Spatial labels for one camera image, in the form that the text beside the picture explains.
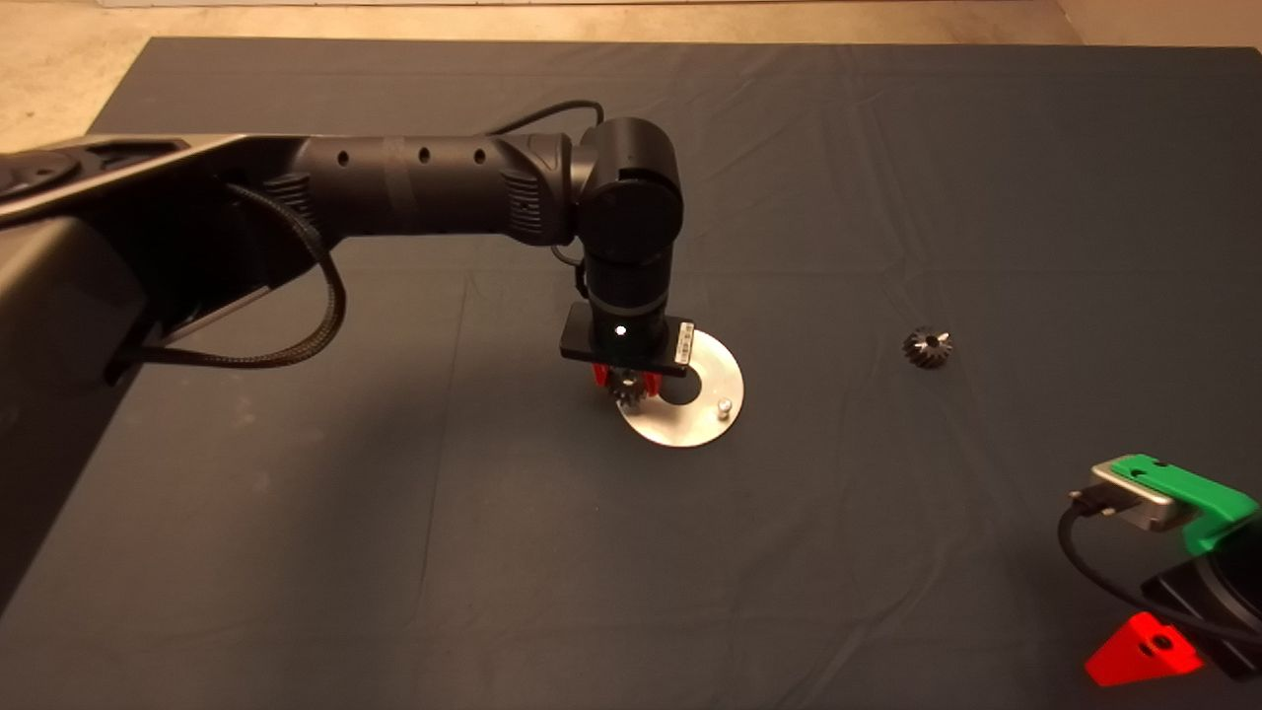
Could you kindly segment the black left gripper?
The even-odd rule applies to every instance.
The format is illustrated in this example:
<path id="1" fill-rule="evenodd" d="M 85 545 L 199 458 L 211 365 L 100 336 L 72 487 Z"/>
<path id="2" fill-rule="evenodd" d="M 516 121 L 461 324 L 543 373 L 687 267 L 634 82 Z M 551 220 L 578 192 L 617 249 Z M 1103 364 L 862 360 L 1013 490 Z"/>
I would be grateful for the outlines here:
<path id="1" fill-rule="evenodd" d="M 597 387 L 607 387 L 611 368 L 645 372 L 645 393 L 659 393 L 663 376 L 681 378 L 692 363 L 695 322 L 650 311 L 618 318 L 591 303 L 572 303 L 559 352 L 592 364 Z"/>

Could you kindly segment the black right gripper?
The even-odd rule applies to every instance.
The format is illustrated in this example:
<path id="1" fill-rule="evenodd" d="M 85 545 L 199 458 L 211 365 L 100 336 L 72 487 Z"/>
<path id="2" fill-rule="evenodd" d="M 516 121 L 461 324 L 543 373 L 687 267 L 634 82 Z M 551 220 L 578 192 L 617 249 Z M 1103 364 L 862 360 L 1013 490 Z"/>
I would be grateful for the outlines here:
<path id="1" fill-rule="evenodd" d="M 1142 584 L 1142 597 L 1218 626 L 1259 633 L 1261 532 L 1238 530 L 1214 551 L 1179 562 Z M 1234 681 L 1259 678 L 1258 648 L 1214 641 L 1150 612 L 1129 615 L 1085 661 L 1087 677 L 1100 687 L 1196 673 L 1199 652 Z"/>

